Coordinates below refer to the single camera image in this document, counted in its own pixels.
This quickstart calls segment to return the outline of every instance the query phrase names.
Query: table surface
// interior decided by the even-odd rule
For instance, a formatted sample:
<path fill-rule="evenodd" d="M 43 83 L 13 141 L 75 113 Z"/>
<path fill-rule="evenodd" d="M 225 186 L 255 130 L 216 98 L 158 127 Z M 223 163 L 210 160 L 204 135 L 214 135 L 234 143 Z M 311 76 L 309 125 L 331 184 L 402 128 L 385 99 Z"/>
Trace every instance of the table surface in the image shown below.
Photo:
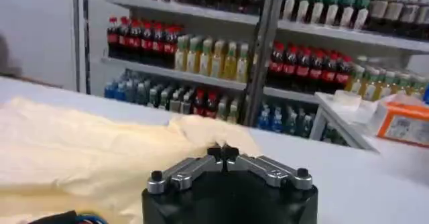
<path fill-rule="evenodd" d="M 173 116 L 167 111 L 7 78 L 0 78 L 0 91 L 0 104 L 24 97 L 115 121 L 165 125 Z M 375 152 L 256 129 L 249 129 L 249 133 L 266 156 L 309 169 L 319 189 L 319 223 L 423 223 L 429 219 L 429 173 L 425 173 L 429 156 L 411 156 L 411 162 L 402 165 Z"/>

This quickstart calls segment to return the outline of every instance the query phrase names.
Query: crumpled cloth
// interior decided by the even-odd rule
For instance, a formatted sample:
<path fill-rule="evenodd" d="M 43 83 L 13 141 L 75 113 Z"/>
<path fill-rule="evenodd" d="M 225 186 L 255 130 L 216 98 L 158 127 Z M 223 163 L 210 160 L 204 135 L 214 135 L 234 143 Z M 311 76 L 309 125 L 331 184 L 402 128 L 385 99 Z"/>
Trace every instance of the crumpled cloth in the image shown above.
<path fill-rule="evenodd" d="M 13 99 L 0 106 L 0 222 L 75 209 L 110 223 L 143 223 L 150 172 L 203 156 L 215 143 L 261 154 L 244 127 L 224 121 L 188 115 L 167 126 L 117 123 Z"/>

